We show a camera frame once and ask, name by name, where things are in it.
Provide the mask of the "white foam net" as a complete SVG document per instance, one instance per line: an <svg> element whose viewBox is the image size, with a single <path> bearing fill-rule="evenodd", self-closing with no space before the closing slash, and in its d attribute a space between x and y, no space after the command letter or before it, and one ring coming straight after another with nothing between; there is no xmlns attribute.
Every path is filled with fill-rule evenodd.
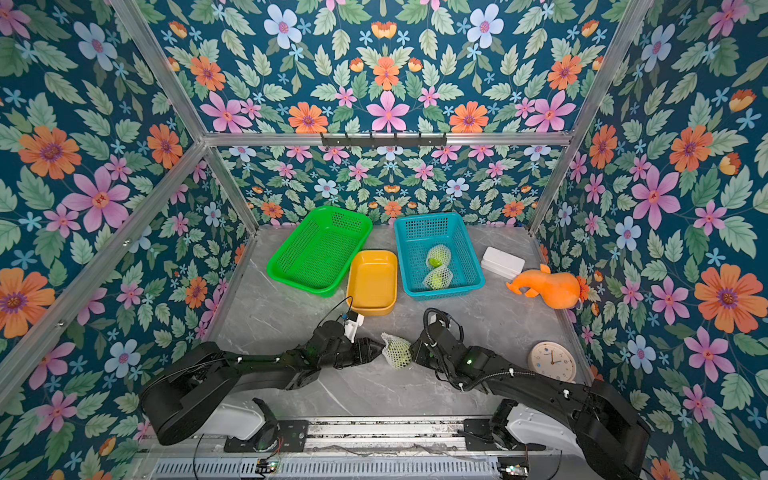
<svg viewBox="0 0 768 480"><path fill-rule="evenodd" d="M426 256L426 265L429 269L447 267L452 259L450 248L444 244L438 244L429 249Z"/></svg>
<svg viewBox="0 0 768 480"><path fill-rule="evenodd" d="M431 270L424 278L423 285L429 290L443 290L450 287L453 280L452 271L445 265Z"/></svg>
<svg viewBox="0 0 768 480"><path fill-rule="evenodd" d="M410 343L398 336L381 334L384 341L382 354L390 367L396 370L407 368L412 363Z"/></svg>

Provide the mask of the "dark speckled custard apple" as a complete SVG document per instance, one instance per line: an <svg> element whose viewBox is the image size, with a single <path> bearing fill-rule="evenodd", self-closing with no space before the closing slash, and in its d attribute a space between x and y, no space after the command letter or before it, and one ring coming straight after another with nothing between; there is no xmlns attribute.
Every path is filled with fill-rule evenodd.
<svg viewBox="0 0 768 480"><path fill-rule="evenodd" d="M412 362L410 348L406 343L390 344L388 352L391 366L395 369L406 368Z"/></svg>

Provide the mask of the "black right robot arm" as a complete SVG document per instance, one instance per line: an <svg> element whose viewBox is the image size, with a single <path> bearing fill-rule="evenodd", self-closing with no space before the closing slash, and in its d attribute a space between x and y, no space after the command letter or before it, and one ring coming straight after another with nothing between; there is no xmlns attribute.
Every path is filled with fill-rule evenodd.
<svg viewBox="0 0 768 480"><path fill-rule="evenodd" d="M649 425L612 385L557 380L520 367L492 350L467 347L450 330L453 318L430 307L410 350L461 392L478 390L502 402L489 424L502 448L537 444L578 455L604 479L637 479L651 437Z"/></svg>

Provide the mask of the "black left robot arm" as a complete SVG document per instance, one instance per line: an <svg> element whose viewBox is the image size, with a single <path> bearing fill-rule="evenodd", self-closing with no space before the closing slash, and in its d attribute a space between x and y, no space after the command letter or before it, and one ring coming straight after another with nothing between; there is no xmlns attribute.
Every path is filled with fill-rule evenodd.
<svg viewBox="0 0 768 480"><path fill-rule="evenodd" d="M305 344L274 355L237 354L206 341L152 378L139 403L159 443L174 445L202 432L233 393L297 390L316 381L324 369L368 364L384 348L370 338L350 339L337 321L316 327Z"/></svg>

